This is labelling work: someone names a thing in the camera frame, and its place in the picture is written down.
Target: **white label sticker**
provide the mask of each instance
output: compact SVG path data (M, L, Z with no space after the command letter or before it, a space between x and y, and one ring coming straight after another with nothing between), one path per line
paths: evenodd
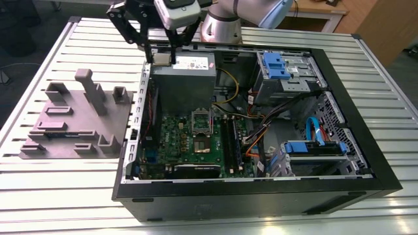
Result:
M298 72L296 67L287 67L287 72Z
M267 153L272 153L275 151L275 147L270 146L267 149Z
M172 65L175 70L208 70L207 57L176 56L176 64Z
M253 104L253 96L248 95L248 104Z
M256 167L260 169L261 172L264 172L264 165L261 164L260 161L259 163L256 163Z

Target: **red wire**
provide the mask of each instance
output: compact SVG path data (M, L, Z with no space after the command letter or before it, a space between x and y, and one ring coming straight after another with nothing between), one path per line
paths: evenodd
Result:
M247 114L248 114L248 115L252 115L252 114L251 114L251 108L252 108L252 104L249 104L249 105L248 105L248 108L247 108Z
M149 127L151 127L151 123L152 123L152 109L151 109L151 93L148 91L148 116L149 116L149 122L148 122L148 127L147 127L147 130L145 130L145 133L144 133L144 137L143 137L143 140L147 136L147 133L148 133L148 130L149 130Z
M327 133L326 133L323 127L319 127L319 129L320 129L320 133L322 133L323 136L324 136L324 139L328 141L328 140L330 140L330 139L328 139L328 135L327 135Z

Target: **green circuit board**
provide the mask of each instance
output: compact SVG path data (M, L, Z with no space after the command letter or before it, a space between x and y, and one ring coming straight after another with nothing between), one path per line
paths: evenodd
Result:
M191 116L164 116L161 120L160 143L156 153L156 165L219 165L220 178L252 177L252 163L243 164L243 170L231 173L224 169L224 153L221 139L221 118L215 117L209 121L211 135L191 134ZM247 134L244 120L236 119L239 138ZM160 169L152 170L149 178L163 179Z

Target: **power supply label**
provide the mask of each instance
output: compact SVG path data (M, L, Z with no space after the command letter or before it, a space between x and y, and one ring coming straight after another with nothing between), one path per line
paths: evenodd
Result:
M208 70L209 63L207 57L176 56L175 70Z

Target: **motherboard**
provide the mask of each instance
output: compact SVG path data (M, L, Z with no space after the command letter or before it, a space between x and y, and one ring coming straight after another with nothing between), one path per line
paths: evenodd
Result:
M253 163L240 155L245 135L244 120L235 116L163 116L159 146L140 154L140 178L253 177Z

